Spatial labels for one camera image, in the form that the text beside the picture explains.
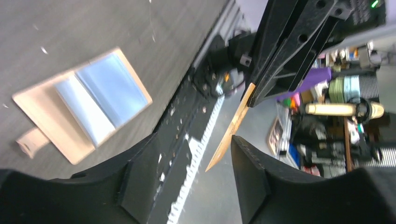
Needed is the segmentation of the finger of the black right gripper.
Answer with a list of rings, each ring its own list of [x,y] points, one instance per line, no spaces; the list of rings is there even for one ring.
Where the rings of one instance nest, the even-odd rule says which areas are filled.
[[[249,67],[249,81],[259,86],[266,80],[264,74],[267,66],[278,48],[280,38],[293,11],[298,7],[298,0],[269,0],[255,33],[249,56],[252,65]]]
[[[339,21],[336,0],[298,0],[262,80],[253,91],[248,106],[295,90],[322,51]]]

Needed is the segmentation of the beige leather card holder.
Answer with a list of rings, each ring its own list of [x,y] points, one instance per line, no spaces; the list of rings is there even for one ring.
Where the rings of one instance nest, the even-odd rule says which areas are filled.
[[[13,95],[35,124],[17,143],[30,158],[53,143],[73,165],[81,162],[151,103],[120,48]]]

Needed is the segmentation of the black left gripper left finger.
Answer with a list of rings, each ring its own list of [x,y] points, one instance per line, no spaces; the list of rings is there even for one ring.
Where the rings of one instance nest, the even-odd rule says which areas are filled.
[[[152,134],[129,150],[69,179],[0,171],[3,224],[165,224],[192,155]]]

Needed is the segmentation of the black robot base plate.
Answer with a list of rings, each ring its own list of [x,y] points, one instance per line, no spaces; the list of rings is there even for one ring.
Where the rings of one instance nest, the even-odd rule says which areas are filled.
[[[254,37],[243,32],[230,39],[219,34],[207,38],[168,104],[156,127],[163,168],[149,224],[178,222],[228,93],[220,81],[239,67]]]

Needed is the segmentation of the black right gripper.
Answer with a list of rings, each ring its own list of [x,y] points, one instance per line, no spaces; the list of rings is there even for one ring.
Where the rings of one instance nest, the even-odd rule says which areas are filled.
[[[352,13],[338,23],[323,52],[367,43],[396,33],[394,0],[347,0]]]

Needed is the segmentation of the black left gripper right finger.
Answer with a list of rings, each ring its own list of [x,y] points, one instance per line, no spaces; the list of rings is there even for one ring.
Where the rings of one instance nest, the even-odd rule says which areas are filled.
[[[393,224],[396,170],[358,168],[326,179],[295,169],[234,135],[232,164],[245,224]]]

